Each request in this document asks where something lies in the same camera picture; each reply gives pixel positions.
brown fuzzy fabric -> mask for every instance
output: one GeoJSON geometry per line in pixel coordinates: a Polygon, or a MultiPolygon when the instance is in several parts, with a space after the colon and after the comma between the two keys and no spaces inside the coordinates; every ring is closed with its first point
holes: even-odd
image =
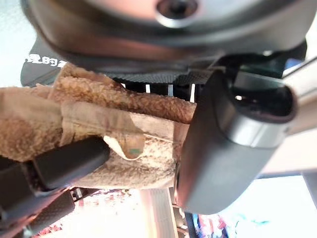
{"type": "Polygon", "coordinates": [[[66,98],[85,101],[185,124],[189,124],[193,117],[196,104],[174,97],[136,93],[102,74],[86,73],[70,64],[65,67],[50,95],[56,102],[63,102],[66,98]]]}
{"type": "Polygon", "coordinates": [[[110,159],[76,183],[97,188],[171,186],[196,107],[131,92],[70,64],[53,88],[0,89],[0,99],[0,154],[10,159],[27,161],[91,135],[105,136],[110,159]]]}

gray plastic part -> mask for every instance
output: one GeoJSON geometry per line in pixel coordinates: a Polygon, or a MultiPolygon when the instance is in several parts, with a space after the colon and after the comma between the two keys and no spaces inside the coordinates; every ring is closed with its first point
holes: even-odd
{"type": "Polygon", "coordinates": [[[240,108],[238,100],[226,90],[218,93],[214,99],[217,122],[223,133],[232,142],[240,145],[260,148],[274,148],[278,146],[290,128],[290,122],[295,117],[297,103],[292,91],[274,78],[251,73],[239,72],[233,88],[240,88],[250,92],[265,92],[268,98],[276,94],[274,89],[284,91],[284,98],[275,103],[292,104],[288,115],[277,117],[269,113],[253,113],[250,108],[240,108]]]}
{"type": "MultiPolygon", "coordinates": [[[[224,81],[217,71],[205,85],[183,145],[177,203],[191,213],[213,214],[229,206],[276,149],[240,145],[220,129],[215,104],[221,107],[216,99],[226,93],[224,81]]],[[[240,133],[247,133],[244,126],[240,133]]]]}
{"type": "Polygon", "coordinates": [[[229,17],[170,29],[84,0],[23,1],[38,33],[68,61],[96,71],[133,73],[184,72],[215,56],[291,49],[304,40],[317,7],[315,0],[266,0],[229,17]]]}

fuzzy fabric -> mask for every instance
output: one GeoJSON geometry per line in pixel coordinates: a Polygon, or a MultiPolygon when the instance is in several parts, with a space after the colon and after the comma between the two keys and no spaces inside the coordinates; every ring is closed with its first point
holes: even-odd
{"type": "Polygon", "coordinates": [[[172,186],[175,163],[196,104],[126,90],[67,64],[53,87],[0,89],[0,154],[16,161],[91,135],[104,138],[110,159],[76,186],[172,186]]]}

beige fleece cloth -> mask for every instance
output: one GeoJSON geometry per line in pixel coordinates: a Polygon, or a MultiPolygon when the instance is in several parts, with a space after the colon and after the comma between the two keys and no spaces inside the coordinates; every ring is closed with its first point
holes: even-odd
{"type": "Polygon", "coordinates": [[[110,78],[67,64],[54,87],[0,89],[0,154],[17,161],[91,135],[110,159],[76,186],[172,185],[175,162],[196,105],[135,93],[110,78]]]}

tan fabric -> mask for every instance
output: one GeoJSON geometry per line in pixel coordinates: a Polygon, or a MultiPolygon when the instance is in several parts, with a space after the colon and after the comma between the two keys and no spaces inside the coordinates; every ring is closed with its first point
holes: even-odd
{"type": "Polygon", "coordinates": [[[10,159],[31,160],[90,135],[104,136],[110,159],[76,183],[97,188],[170,186],[196,107],[131,92],[70,64],[53,88],[3,88],[0,97],[0,154],[10,159]]]}

